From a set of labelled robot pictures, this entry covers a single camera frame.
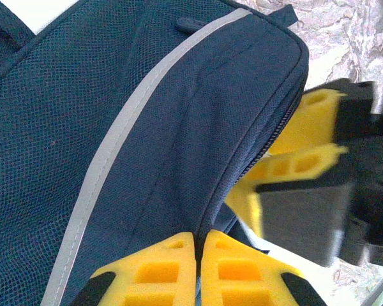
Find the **gray reflective strip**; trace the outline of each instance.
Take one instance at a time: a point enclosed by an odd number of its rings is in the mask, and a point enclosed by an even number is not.
[[[52,268],[49,282],[41,306],[55,306],[61,303],[67,280],[70,276],[78,248],[84,235],[91,212],[107,178],[115,158],[121,150],[129,132],[145,107],[152,93],[175,63],[204,38],[217,29],[249,15],[250,12],[239,8],[219,18],[177,46],[166,55],[141,81],[119,112],[100,147],[95,153],[86,173],[77,202],[68,222],[63,242],[59,248],[56,262]]]

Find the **marble surface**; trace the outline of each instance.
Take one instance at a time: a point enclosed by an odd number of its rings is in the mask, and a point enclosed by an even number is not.
[[[346,77],[376,81],[383,93],[383,0],[237,1],[265,14],[293,5],[299,22],[290,29],[310,51],[307,89]]]

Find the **zipper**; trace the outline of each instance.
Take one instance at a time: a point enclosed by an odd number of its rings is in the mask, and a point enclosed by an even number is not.
[[[280,123],[278,124],[278,126],[276,127],[272,135],[269,137],[266,144],[263,146],[261,151],[254,157],[254,159],[248,164],[248,166],[244,169],[244,171],[240,174],[236,182],[238,182],[244,175],[246,175],[247,172],[251,170],[251,168],[255,166],[255,164],[257,164],[257,162],[262,158],[262,156],[264,156],[264,154],[268,151],[268,149],[273,145],[277,137],[281,134],[282,130],[288,124],[289,119],[292,117],[296,108],[299,105],[299,102],[301,101],[302,95],[300,95],[299,93],[303,92],[304,86],[305,86],[305,81],[302,82],[299,88],[299,91],[296,94],[294,102],[291,103],[287,112],[282,117]]]

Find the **yellow foam pad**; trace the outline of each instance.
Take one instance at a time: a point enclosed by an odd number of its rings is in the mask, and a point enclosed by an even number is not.
[[[328,143],[290,154],[261,159],[228,193],[225,203],[254,233],[262,237],[262,207],[255,187],[317,179],[338,163],[346,147]]]
[[[191,233],[162,242],[98,269],[116,277],[99,306],[194,306],[196,261]]]
[[[285,263],[212,230],[202,258],[202,306],[297,305],[281,273],[301,273]]]
[[[304,94],[292,118],[269,148],[269,153],[285,154],[333,142],[336,114],[342,96],[345,94],[332,89]]]

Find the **backpack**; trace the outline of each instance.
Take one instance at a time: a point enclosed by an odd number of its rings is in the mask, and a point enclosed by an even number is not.
[[[0,305],[68,305],[176,233],[202,255],[301,99],[305,44],[229,0],[80,0],[36,36],[0,6]]]

